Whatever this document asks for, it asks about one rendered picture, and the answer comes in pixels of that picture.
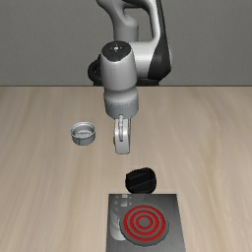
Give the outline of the grey ramekin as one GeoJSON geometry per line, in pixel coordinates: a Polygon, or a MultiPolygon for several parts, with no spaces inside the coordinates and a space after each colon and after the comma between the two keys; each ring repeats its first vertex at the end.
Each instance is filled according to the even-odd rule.
{"type": "Polygon", "coordinates": [[[70,130],[73,142],[79,146],[87,146],[95,140],[95,126],[91,122],[77,122],[70,130]]]}

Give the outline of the black rounded lump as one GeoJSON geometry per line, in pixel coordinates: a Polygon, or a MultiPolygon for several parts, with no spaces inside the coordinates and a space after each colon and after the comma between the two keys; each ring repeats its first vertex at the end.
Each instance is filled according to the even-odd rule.
{"type": "Polygon", "coordinates": [[[131,194],[151,194],[157,187],[156,174],[149,167],[132,170],[126,174],[125,187],[131,194]]]}

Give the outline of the grey stove plate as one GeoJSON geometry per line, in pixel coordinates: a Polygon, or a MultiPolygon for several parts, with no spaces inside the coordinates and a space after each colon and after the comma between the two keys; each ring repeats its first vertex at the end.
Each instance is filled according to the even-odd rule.
{"type": "Polygon", "coordinates": [[[175,194],[110,194],[105,252],[186,252],[175,194]]]}

